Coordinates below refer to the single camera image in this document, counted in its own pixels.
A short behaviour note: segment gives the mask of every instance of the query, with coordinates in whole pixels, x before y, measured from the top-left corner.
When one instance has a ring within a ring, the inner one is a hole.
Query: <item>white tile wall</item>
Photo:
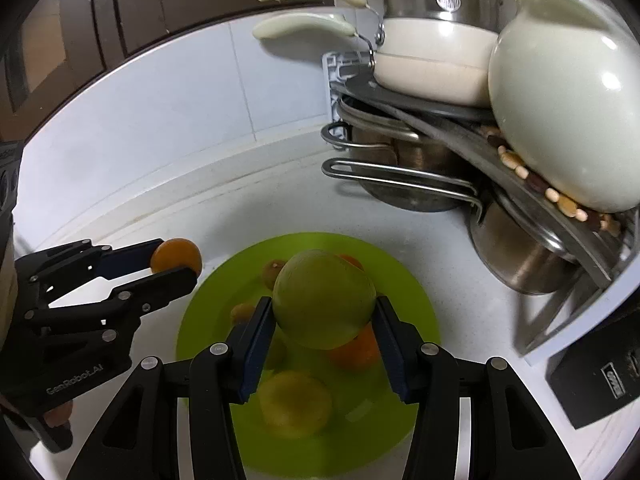
[[[320,7],[305,12],[340,12],[354,23],[353,9]],[[231,22],[242,86],[254,131],[300,121],[325,113],[322,54],[353,50],[351,40],[327,32],[304,31],[277,40],[257,41],[251,34],[271,14]]]
[[[28,143],[17,229],[35,246],[133,180],[247,135],[229,24],[163,44],[82,92]]]

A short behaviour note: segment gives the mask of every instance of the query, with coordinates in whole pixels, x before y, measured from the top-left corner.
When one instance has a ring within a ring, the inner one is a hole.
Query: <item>metal dish rack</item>
[[[623,226],[619,238],[614,238],[607,232],[592,232],[585,224],[563,215],[542,195],[525,186],[522,179],[501,163],[496,150],[473,130],[473,123],[494,123],[490,110],[434,104],[384,89],[373,80],[372,73],[366,66],[358,65],[359,57],[357,54],[345,55],[335,52],[324,56],[323,65],[329,87],[328,108],[332,121],[338,120],[335,103],[340,94],[347,94],[404,122],[416,132],[439,140],[503,188],[516,203],[525,205],[533,221],[549,226],[584,269],[584,272],[577,276],[576,280],[568,283],[560,293],[562,298],[556,313],[561,310],[578,285],[589,291],[586,299],[567,319],[556,323],[552,330],[549,330],[549,327],[554,324],[553,320],[550,320],[547,329],[528,345],[524,357],[530,364],[551,357],[581,338],[638,288],[640,214],[637,207],[616,215]],[[343,59],[347,61],[345,66],[341,65]],[[337,170],[337,166],[349,166],[352,169],[356,168],[356,171]],[[363,176],[362,169],[380,174]],[[427,192],[442,192],[435,184],[442,181],[439,175],[420,175],[422,172],[415,170],[348,158],[328,160],[322,165],[322,171],[335,178],[367,180],[388,186],[409,186]],[[411,181],[403,179],[404,176],[410,176]],[[416,183],[416,177],[423,178],[425,183]],[[473,200],[463,200],[475,204]]]

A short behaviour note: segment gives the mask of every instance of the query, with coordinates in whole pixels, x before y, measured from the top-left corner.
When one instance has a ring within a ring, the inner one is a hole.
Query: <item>wooden bead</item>
[[[544,178],[539,176],[539,174],[534,173],[533,171],[529,171],[529,174],[527,175],[524,183],[527,184],[533,191],[536,191],[538,193],[544,193],[546,191],[546,188],[549,187],[548,182]]]
[[[558,209],[564,216],[574,218],[578,211],[578,205],[569,197],[561,195],[558,199]]]
[[[524,160],[519,155],[512,152],[504,152],[500,154],[500,160],[510,170],[515,170],[518,166],[524,166]]]
[[[516,175],[519,176],[522,180],[526,180],[529,176],[529,170],[524,166],[518,166],[516,168]]]
[[[549,200],[549,202],[553,202],[554,204],[557,203],[558,200],[560,200],[560,193],[558,193],[552,187],[548,187],[545,189],[545,196],[546,199]]]
[[[498,128],[498,126],[488,126],[487,124],[483,124],[482,126],[480,126],[480,131],[487,135],[496,137],[502,136],[502,132],[500,131],[500,128]]]
[[[584,209],[576,209],[575,210],[575,219],[578,222],[586,222],[589,215]]]
[[[608,231],[612,222],[613,222],[613,216],[611,216],[609,213],[604,213],[600,215],[600,229],[602,231]]]

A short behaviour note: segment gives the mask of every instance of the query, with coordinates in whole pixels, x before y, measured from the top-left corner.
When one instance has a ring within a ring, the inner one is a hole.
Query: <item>stainless steel pot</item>
[[[446,211],[462,202],[481,212],[476,189],[468,180],[474,169],[436,140],[417,134],[403,122],[343,96],[337,111],[343,121],[322,129],[324,140],[347,148],[352,160],[323,165],[328,176],[357,180],[375,198],[411,211]],[[332,133],[344,127],[346,138]],[[349,166],[351,171],[338,170]]]
[[[500,0],[384,0],[385,18],[429,18],[500,32]]]
[[[485,213],[471,222],[471,239],[496,278],[524,294],[548,294],[574,276],[575,259],[552,231],[532,222],[497,186],[483,199]]]

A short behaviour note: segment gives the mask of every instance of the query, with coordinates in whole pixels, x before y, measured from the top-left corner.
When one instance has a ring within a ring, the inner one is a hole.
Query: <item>green plate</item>
[[[265,240],[239,252],[218,267],[200,286],[184,314],[178,360],[226,339],[229,311],[238,303],[257,302],[271,291],[260,280],[269,260],[287,260],[306,249],[350,254],[362,263],[376,290],[386,294],[402,321],[413,323],[426,341],[440,342],[436,318],[420,283],[400,262],[362,240],[330,233],[296,233]],[[269,433],[256,396],[231,413],[245,467],[286,478],[325,477],[345,473],[380,457],[412,429],[416,406],[405,406],[394,394],[382,363],[365,372],[344,372],[322,351],[287,340],[280,369],[308,370],[332,393],[334,413],[321,433],[286,440]],[[264,372],[265,380],[273,372]]]

